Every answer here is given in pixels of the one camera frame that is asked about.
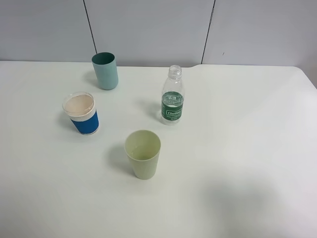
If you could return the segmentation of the light green plastic cup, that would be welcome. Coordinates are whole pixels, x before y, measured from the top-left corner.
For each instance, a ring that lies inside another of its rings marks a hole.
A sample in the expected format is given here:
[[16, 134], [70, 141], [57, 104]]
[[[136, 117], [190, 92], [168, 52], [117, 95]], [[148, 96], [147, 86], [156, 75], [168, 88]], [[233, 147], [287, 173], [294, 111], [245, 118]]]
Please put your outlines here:
[[124, 149], [137, 178], [148, 180], [155, 175], [161, 141], [154, 132], [138, 130], [131, 133], [125, 140]]

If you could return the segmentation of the blue sleeved paper cup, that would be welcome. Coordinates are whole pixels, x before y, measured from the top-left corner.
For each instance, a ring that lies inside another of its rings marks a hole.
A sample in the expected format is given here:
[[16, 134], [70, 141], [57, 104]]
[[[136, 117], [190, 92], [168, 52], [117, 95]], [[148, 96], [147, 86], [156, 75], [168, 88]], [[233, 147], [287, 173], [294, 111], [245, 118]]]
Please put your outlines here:
[[62, 103], [62, 108], [81, 134], [90, 135], [98, 130], [96, 103], [90, 93], [75, 92], [68, 95]]

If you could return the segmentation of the teal plastic cup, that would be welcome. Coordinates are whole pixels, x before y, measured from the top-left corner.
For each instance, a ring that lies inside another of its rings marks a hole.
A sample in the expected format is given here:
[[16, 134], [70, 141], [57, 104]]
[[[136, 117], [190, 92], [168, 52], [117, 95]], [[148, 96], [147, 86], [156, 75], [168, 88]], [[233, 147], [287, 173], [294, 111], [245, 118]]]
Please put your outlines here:
[[104, 90], [112, 90], [118, 85], [116, 58], [114, 54], [102, 52], [92, 57], [92, 64], [99, 86]]

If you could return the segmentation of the clear green-label water bottle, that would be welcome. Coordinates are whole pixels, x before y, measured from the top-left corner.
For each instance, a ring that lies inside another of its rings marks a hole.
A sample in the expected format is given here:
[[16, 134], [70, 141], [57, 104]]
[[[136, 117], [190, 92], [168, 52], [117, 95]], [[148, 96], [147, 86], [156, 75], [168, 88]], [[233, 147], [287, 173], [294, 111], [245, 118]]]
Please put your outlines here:
[[184, 97], [182, 68], [172, 65], [161, 94], [161, 117], [164, 124], [174, 125], [180, 121]]

